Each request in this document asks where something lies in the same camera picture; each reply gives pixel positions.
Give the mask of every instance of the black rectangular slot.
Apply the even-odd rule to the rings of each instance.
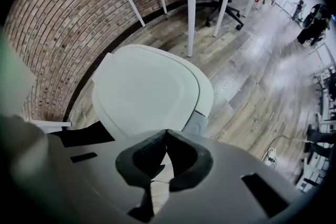
[[[70,159],[72,160],[73,163],[78,163],[78,162],[86,161],[87,159],[92,159],[94,157],[97,157],[97,154],[94,152],[90,152],[90,153],[85,153],[85,154],[70,157]]]
[[[257,174],[242,177],[269,218],[283,211],[288,204]]]

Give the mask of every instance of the wooden floor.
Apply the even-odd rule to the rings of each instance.
[[[231,6],[243,9],[246,3],[234,0]],[[213,37],[214,26],[204,26],[208,11],[199,8],[196,13],[192,58],[186,56],[186,7],[152,21],[121,46],[160,48],[189,60],[206,74],[215,93],[206,136],[241,147],[260,159],[275,137],[303,138],[308,124],[315,120],[317,100],[311,80],[302,72],[307,52],[293,41],[299,26],[278,6],[264,5],[242,18],[245,26],[241,31],[226,15],[218,36]],[[89,81],[70,114],[74,129],[98,120],[91,103],[92,87]],[[277,171],[295,182],[303,166],[303,143],[279,137],[271,147],[277,152]],[[158,180],[167,182],[172,174],[164,173],[169,176],[161,174]]]

